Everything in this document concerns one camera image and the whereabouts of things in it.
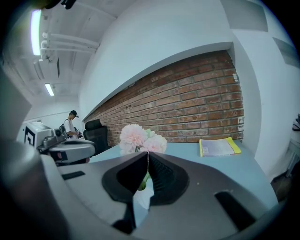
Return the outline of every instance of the light blue desk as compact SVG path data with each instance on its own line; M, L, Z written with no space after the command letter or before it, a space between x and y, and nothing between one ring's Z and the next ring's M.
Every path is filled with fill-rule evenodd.
M255 161L253 154L239 141L235 141L235 143L241 149L241 154L224 157L200 157L198 143L175 142L168 142L165 154L218 169L253 193L267 209L271 209L278 204L271 184L258 163ZM93 163L120 156L120 147L114 146L113 148L92 157L90 162Z

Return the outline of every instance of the man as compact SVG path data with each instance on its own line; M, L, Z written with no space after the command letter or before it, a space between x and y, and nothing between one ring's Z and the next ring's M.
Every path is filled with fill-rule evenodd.
M72 120L78 117L77 112L75 110L72 110L69 113L68 118L65 120L64 125L65 125L65 130L68 136L70 136L71 139L77 139L77 132L73 126Z

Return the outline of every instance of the black office chair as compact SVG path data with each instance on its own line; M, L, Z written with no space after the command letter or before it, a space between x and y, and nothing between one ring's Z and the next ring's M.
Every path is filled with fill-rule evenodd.
M86 140L90 140L95 143L95 155L104 152L111 148L107 143L107 126L102 126L99 119L88 121L85 124L85 130L83 136Z

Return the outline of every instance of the fluorescent light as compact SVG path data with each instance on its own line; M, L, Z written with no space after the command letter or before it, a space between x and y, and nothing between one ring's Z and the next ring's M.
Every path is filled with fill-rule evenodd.
M52 88L51 88L50 84L49 84L49 83L46 83L45 86L46 86L46 88L47 88L48 93L50 94L50 96L53 97L53 96L54 96L54 93L53 93L53 91L52 91Z
M41 55L40 45L39 45L39 23L41 18L41 10L35 10L31 14L31 46L33 54L38 56Z

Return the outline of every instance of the yellow notebook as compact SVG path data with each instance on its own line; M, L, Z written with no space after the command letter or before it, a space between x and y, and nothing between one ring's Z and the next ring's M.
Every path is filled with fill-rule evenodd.
M231 137L218 140L199 140L201 157L228 156L241 153Z

